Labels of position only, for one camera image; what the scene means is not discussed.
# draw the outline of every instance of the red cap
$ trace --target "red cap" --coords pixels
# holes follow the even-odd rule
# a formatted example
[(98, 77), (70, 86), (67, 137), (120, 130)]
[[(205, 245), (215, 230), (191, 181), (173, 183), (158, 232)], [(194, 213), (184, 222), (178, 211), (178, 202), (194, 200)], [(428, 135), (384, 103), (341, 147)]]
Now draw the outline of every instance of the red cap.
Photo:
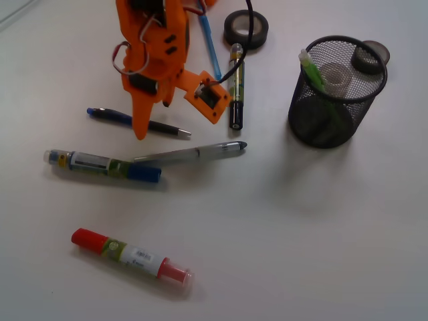
[(107, 242), (108, 237), (101, 234), (88, 231), (87, 229), (78, 229), (72, 235), (72, 242), (76, 245), (89, 249), (101, 255), (102, 247)]

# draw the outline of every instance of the blue cap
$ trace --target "blue cap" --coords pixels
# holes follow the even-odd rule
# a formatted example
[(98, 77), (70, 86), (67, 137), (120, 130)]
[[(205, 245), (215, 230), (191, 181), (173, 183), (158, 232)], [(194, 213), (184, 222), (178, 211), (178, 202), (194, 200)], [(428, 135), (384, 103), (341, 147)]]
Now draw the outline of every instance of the blue cap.
[(161, 179), (161, 173), (161, 169), (146, 167), (140, 164), (131, 164), (128, 170), (128, 179), (150, 183), (159, 183), (159, 179)]

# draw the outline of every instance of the red wire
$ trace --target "red wire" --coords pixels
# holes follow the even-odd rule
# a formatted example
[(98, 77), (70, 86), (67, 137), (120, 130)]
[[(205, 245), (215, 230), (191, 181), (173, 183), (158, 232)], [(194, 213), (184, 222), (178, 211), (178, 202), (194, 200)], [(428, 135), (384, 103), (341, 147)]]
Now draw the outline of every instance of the red wire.
[(183, 9), (185, 11), (191, 12), (191, 13), (195, 13), (197, 15), (205, 15), (207, 12), (207, 6), (205, 5), (205, 1), (204, 0), (198, 0), (199, 5), (202, 7), (202, 11), (192, 8), (192, 7), (183, 7)]

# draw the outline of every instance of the black marker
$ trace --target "black marker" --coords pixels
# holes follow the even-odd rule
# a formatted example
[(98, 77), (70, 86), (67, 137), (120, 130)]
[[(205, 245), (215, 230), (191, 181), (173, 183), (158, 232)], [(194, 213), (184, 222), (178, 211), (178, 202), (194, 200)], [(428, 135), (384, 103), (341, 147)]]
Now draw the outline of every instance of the black marker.
[[(243, 54), (243, 48), (239, 43), (235, 43), (230, 51), (229, 69), (231, 70)], [(229, 93), (232, 96), (230, 103), (229, 127), (233, 130), (243, 128), (243, 84), (245, 74), (245, 62), (242, 62), (238, 70), (230, 77)]]

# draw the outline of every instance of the red-capped syringe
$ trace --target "red-capped syringe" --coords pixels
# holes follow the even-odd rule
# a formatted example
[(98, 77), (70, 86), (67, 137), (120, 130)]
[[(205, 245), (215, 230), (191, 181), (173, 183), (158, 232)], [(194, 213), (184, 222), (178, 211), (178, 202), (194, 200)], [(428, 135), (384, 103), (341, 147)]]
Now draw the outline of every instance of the red-capped syringe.
[(136, 268), (158, 279), (169, 278), (189, 288), (193, 273), (171, 263), (169, 258), (159, 256), (139, 247), (97, 234), (87, 229), (78, 229), (72, 242), (125, 266)]

